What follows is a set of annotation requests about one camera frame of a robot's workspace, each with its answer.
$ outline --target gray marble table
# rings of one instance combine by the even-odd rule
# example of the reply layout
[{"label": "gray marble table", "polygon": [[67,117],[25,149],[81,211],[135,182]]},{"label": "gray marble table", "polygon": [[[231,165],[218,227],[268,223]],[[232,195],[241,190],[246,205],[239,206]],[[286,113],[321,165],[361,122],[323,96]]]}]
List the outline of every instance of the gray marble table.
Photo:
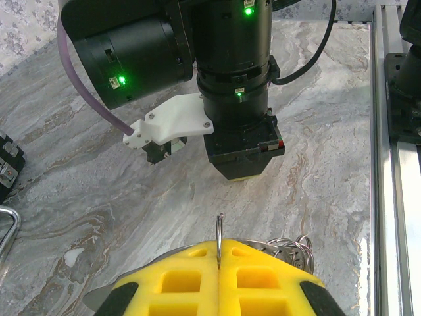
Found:
[{"label": "gray marble table", "polygon": [[[272,54],[283,75],[311,58],[325,27],[274,22]],[[150,167],[76,93],[54,43],[30,57],[0,81],[0,127],[28,154],[5,203],[24,222],[0,274],[1,314],[91,315],[86,292],[213,238],[224,212],[227,238],[308,234],[315,274],[347,315],[368,315],[369,72],[368,27],[336,24],[316,66],[270,88],[286,155],[258,178],[228,182],[209,164],[201,137]],[[132,123],[196,91],[192,80],[115,113]]]}]

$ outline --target yellow foam block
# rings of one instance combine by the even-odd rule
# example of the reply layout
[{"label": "yellow foam block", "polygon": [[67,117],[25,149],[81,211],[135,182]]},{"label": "yellow foam block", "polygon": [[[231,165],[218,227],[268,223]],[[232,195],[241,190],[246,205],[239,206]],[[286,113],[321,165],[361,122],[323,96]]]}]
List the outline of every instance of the yellow foam block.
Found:
[{"label": "yellow foam block", "polygon": [[235,240],[203,242],[120,280],[139,284],[124,316],[315,316],[299,283],[321,281]]}]

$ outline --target white mounting bracket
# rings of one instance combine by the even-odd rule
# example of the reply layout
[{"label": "white mounting bracket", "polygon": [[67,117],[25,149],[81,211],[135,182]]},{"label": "white mounting bracket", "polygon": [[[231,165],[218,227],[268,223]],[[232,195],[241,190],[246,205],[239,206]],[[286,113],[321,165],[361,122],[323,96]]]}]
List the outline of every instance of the white mounting bracket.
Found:
[{"label": "white mounting bracket", "polygon": [[179,137],[212,134],[213,123],[206,116],[200,93],[177,95],[146,114],[145,120],[130,125],[135,131],[123,142],[140,149],[149,142],[164,145]]}]

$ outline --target black cable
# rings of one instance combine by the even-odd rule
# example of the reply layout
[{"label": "black cable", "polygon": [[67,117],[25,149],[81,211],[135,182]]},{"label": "black cable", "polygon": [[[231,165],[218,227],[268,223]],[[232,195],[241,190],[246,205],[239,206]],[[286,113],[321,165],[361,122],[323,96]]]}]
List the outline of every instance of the black cable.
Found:
[{"label": "black cable", "polygon": [[324,47],[326,46],[326,43],[328,42],[330,32],[332,31],[332,28],[334,26],[335,15],[336,15],[336,0],[332,0],[332,8],[330,9],[330,17],[329,17],[328,27],[326,28],[326,32],[324,33],[322,42],[320,43],[320,46],[317,49],[316,53],[313,55],[313,57],[311,57],[311,59],[308,61],[307,64],[302,66],[299,70],[297,70],[293,74],[290,74],[289,76],[287,76],[285,78],[273,79],[272,80],[273,84],[278,85],[278,86],[288,84],[288,83],[294,81],[295,79],[301,77],[302,75],[304,75],[307,71],[310,70],[311,67],[314,66],[314,64],[316,63],[316,61],[318,60],[318,58],[322,54],[322,52],[324,50]]}]

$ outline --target metal key ring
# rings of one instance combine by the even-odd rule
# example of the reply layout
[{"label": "metal key ring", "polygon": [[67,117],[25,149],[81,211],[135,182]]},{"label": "metal key ring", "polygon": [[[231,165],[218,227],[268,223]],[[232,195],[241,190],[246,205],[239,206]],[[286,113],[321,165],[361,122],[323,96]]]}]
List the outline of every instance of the metal key ring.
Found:
[{"label": "metal key ring", "polygon": [[221,267],[222,257],[222,219],[224,214],[219,214],[216,217],[216,261],[218,263],[218,269]]},{"label": "metal key ring", "polygon": [[20,215],[10,207],[5,207],[0,205],[0,214],[6,214],[12,217],[13,225],[9,228],[6,235],[0,240],[0,267],[3,262],[6,260],[6,256],[9,250],[12,247],[14,239],[18,235],[18,231],[20,226],[22,225],[22,220],[20,219]]}]

